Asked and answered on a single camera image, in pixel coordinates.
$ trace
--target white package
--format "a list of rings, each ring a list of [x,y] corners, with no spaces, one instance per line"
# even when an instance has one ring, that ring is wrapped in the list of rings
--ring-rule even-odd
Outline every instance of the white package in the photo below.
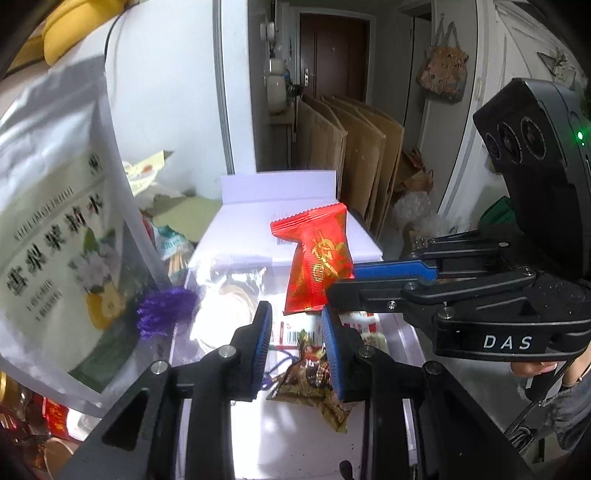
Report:
[[[0,121],[0,369],[99,416],[155,358],[137,303],[168,278],[113,131],[102,57],[53,69]]]

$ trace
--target hanging bag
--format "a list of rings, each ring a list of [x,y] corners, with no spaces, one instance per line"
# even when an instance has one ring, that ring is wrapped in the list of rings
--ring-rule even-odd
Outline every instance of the hanging bag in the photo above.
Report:
[[[449,46],[452,33],[456,40],[455,47]],[[435,35],[435,44],[418,74],[417,83],[452,102],[461,102],[466,90],[468,54],[460,48],[455,22],[449,24],[445,38],[441,39],[442,35],[443,16]]]

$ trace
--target red snack packet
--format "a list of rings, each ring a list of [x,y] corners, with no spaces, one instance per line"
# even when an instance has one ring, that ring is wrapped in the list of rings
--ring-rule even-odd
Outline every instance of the red snack packet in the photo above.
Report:
[[[353,278],[346,224],[343,203],[271,222],[273,236],[298,242],[284,314],[322,310],[327,303],[326,289],[339,278]]]
[[[66,427],[68,411],[69,409],[67,407],[51,401],[49,398],[43,399],[43,417],[47,420],[47,426],[51,435],[63,440],[76,442],[76,439],[70,437]]]

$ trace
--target white cardboard box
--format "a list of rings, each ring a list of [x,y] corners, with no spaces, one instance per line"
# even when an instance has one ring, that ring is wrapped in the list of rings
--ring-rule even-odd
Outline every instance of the white cardboard box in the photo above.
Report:
[[[290,266],[296,244],[271,235],[270,223],[337,202],[334,171],[285,171],[221,178],[222,208],[199,242],[189,269],[209,258],[264,257]],[[355,218],[347,215],[353,262],[375,262],[382,251]]]

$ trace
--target cardboard sheet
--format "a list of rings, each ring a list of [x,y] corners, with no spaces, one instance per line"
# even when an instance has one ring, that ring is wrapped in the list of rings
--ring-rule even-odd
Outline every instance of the cardboard sheet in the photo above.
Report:
[[[384,226],[388,205],[394,193],[395,178],[398,166],[400,165],[402,141],[404,139],[404,127],[385,113],[366,103],[340,96],[335,96],[335,98],[355,106],[369,122],[386,135],[384,159],[382,160],[382,167],[378,176],[379,182],[375,210],[370,227],[372,234],[377,238]]]
[[[351,113],[352,115],[357,116],[358,118],[360,118],[361,120],[366,122],[374,130],[374,132],[376,134],[382,134],[382,135],[384,134],[382,131],[380,131],[380,129],[378,127],[376,127],[367,118],[367,116],[365,116],[357,107],[355,107],[351,103],[344,102],[344,101],[339,100],[334,97],[332,97],[332,98],[323,97],[323,100],[331,106],[340,107],[340,108],[346,110],[347,112]],[[386,136],[384,135],[384,141],[382,142],[381,151],[380,151],[379,160],[378,160],[378,166],[376,168],[376,174],[374,177],[374,185],[372,186],[371,196],[369,197],[368,209],[365,213],[365,220],[368,224],[368,227],[371,226],[373,219],[374,219],[375,202],[376,202],[376,198],[378,197],[379,173],[382,170],[382,162],[384,161],[385,149],[386,149]]]
[[[347,132],[328,106],[319,106],[310,100],[313,99],[298,100],[296,167],[337,172],[339,198]]]
[[[386,137],[355,108],[340,105],[334,99],[326,100],[348,132],[341,200],[363,215],[366,226],[370,227],[375,206],[372,194]]]
[[[310,105],[316,112],[326,118],[333,126],[337,129],[337,131],[333,131],[332,135],[334,138],[334,165],[339,165],[339,169],[336,170],[336,190],[337,190],[337,199],[340,199],[340,189],[342,186],[343,181],[343,164],[345,163],[345,149],[347,146],[347,130],[343,127],[340,123],[339,118],[336,114],[332,111],[332,109],[324,102],[316,100],[310,96],[304,95],[302,96],[303,101]]]

